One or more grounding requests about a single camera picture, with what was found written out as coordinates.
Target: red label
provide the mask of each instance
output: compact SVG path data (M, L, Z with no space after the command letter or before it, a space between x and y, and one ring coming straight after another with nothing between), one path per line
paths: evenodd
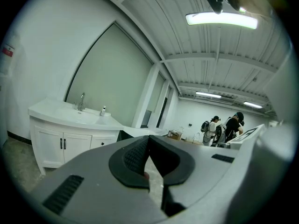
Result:
M10 57L13 56L13 52L10 51L10 50L8 50L8 49L6 49L6 48L3 48L2 52L3 52L5 55L8 55L8 56L10 56Z

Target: black shirt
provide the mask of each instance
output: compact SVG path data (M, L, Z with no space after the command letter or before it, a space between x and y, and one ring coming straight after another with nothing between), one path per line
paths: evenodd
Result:
M238 128L240 127L239 122L234 119L231 118L227 123L226 123L226 131L225 131L225 135L227 137L226 142L230 141L233 138L233 131L238 132Z

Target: bathroom vanity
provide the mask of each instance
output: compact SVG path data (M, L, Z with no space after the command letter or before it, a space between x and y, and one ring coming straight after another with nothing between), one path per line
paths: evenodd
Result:
M99 111L76 110L72 104L45 100L28 109L30 134L38 167L58 168L89 149L115 143L123 126Z

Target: person wearing black cap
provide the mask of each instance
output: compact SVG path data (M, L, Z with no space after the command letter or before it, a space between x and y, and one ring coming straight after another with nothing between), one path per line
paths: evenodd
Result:
M209 123L208 131L205 132L203 143L205 146L209 146L212 136L215 134L216 131L216 123L221 120L218 116L214 116L214 118L211 119L211 122Z
M225 142L228 142L233 139L234 132L239 132L240 135L243 133L243 129L240 126L240 123L242 125L244 125L244 115L241 112L237 112L226 123L226 130L225 130L226 140L225 140Z

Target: white shirt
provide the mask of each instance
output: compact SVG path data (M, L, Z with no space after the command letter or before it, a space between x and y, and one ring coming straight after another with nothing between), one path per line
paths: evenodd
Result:
M211 136L213 136L215 134L216 127L217 127L216 123L212 121L209 124L208 131L205 133L205 136L207 138L210 138Z

